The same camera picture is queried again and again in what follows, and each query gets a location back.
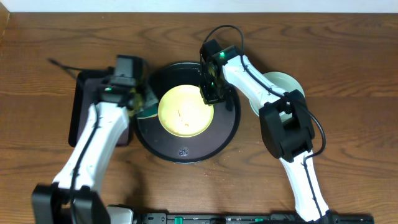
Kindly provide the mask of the mint plate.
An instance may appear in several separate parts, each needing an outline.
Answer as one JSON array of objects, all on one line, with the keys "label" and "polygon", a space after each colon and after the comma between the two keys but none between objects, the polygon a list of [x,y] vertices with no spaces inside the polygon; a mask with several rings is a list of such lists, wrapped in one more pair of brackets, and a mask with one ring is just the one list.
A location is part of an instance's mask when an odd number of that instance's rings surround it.
[{"label": "mint plate", "polygon": [[[274,85],[284,89],[287,92],[291,92],[294,90],[298,90],[301,92],[302,95],[305,95],[304,90],[300,83],[290,75],[282,72],[267,72],[264,73],[263,76],[267,78],[270,82],[272,82]],[[253,110],[253,112],[259,116],[259,109],[264,106],[265,103],[267,102],[274,102],[276,100],[276,97],[270,93],[265,93],[261,96],[261,101],[258,103],[257,101],[252,102],[251,100],[250,105]]]}]

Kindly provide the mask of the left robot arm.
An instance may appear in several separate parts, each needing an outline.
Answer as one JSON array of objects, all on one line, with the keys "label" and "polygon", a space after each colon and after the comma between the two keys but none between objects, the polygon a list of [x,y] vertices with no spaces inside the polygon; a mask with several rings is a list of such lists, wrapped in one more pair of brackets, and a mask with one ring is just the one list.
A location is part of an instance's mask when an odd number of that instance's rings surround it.
[{"label": "left robot arm", "polygon": [[84,130],[63,169],[50,185],[32,193],[36,223],[134,223],[134,211],[105,206],[100,191],[120,136],[135,114],[158,103],[148,84],[99,85]]}]

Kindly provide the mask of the green yellow sponge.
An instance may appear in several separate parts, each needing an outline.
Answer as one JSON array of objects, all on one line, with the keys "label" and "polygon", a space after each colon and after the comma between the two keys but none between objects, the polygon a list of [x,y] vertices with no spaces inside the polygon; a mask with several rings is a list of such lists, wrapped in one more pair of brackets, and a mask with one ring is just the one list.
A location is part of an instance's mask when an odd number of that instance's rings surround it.
[{"label": "green yellow sponge", "polygon": [[153,118],[158,115],[158,103],[151,105],[136,114],[137,119]]}]

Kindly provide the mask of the yellow plate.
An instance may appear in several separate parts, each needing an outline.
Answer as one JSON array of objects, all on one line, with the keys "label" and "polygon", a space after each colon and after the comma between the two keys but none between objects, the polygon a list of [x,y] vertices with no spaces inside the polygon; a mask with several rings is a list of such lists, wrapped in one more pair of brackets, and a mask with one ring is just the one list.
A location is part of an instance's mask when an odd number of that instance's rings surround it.
[{"label": "yellow plate", "polygon": [[179,85],[161,97],[157,114],[162,127],[170,134],[191,138],[210,126],[214,113],[214,107],[204,103],[199,87]]}]

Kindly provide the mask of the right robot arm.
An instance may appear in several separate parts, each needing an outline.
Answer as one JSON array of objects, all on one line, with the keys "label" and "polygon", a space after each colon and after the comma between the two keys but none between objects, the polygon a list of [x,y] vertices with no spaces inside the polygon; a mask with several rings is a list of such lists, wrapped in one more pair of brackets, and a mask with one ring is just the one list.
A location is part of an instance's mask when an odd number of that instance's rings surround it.
[{"label": "right robot arm", "polygon": [[294,193],[295,209],[306,222],[321,222],[328,205],[320,192],[313,167],[314,126],[320,123],[308,110],[299,90],[287,91],[261,74],[243,49],[222,49],[215,40],[200,49],[203,101],[213,105],[226,101],[232,88],[239,89],[258,114],[263,143],[282,163]]}]

